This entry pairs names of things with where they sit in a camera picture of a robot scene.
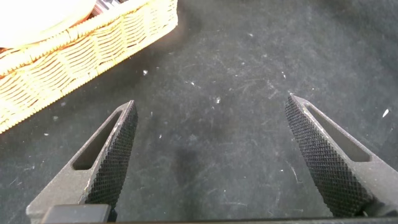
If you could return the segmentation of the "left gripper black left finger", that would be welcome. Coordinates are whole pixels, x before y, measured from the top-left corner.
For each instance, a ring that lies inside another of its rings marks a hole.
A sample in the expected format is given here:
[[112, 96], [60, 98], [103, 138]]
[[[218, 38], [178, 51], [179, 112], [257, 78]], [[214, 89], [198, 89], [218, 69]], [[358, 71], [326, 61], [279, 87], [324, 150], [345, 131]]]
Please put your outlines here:
[[117, 107], [27, 206], [32, 223], [56, 205], [103, 204], [113, 212], [123, 189], [138, 123], [134, 101]]

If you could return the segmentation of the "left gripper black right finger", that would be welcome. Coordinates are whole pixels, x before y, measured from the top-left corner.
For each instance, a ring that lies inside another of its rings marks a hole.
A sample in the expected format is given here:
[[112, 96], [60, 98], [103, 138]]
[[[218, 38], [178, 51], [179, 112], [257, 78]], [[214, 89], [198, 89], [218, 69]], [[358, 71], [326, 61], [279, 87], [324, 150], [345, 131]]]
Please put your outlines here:
[[397, 216], [395, 169], [311, 102], [290, 94], [285, 114], [312, 179], [334, 216]]

